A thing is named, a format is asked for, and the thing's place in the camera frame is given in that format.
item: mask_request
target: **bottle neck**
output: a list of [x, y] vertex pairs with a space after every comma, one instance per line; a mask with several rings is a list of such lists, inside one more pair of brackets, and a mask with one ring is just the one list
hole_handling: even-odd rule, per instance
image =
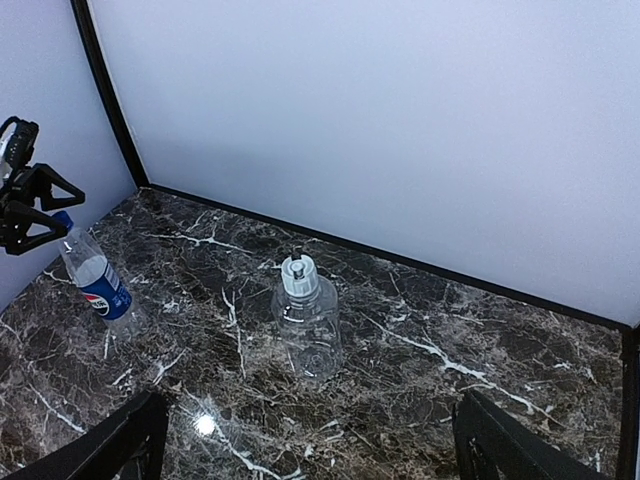
[[62, 245], [61, 251], [65, 254], [70, 254], [73, 252], [73, 245], [78, 243], [78, 240], [71, 235], [71, 232], [76, 227], [71, 227], [67, 232], [67, 236], [60, 239], [60, 244]]
[[294, 297], [289, 295], [286, 291], [285, 291], [285, 295], [287, 296], [288, 300], [289, 300], [289, 304], [292, 307], [302, 307], [304, 305], [308, 305], [310, 303], [315, 302], [318, 297], [320, 296], [320, 284], [318, 283], [318, 286], [316, 287], [316, 289], [310, 293], [309, 295], [305, 295], [304, 297]]

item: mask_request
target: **blue label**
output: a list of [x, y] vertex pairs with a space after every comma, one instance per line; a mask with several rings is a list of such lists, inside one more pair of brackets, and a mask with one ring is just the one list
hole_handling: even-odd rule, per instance
[[80, 290], [98, 315], [105, 320], [117, 320], [131, 306], [131, 294], [110, 264], [107, 264], [102, 277]]

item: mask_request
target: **white backdrop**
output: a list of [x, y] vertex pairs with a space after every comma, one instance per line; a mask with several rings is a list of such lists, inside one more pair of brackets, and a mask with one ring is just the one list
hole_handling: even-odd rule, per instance
[[637, 2], [92, 4], [152, 182], [640, 320]]
[[[87, 63], [68, 0], [0, 2], [0, 123], [40, 125], [32, 163], [48, 163], [87, 196], [70, 213], [88, 227], [135, 190]], [[57, 255], [0, 251], [0, 312]]]

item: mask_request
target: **clear plastic bottle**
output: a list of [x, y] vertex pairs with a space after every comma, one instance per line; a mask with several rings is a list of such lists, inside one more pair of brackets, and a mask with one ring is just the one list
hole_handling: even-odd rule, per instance
[[69, 229], [58, 243], [69, 278], [114, 336], [129, 339], [140, 333], [144, 315], [98, 243], [87, 232], [74, 227], [67, 212], [57, 212], [53, 217]]
[[287, 258], [281, 275], [271, 311], [291, 364], [300, 377], [326, 380], [342, 366], [338, 292], [307, 255]]

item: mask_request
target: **bottle cap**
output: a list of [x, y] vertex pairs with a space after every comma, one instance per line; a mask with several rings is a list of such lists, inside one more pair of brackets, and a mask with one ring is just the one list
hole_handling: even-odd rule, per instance
[[318, 271], [308, 255], [294, 255], [282, 262], [282, 283], [287, 295], [308, 297], [318, 288]]
[[71, 220], [71, 217], [66, 210], [60, 210], [51, 216], [67, 227], [68, 230], [73, 228], [73, 220]]

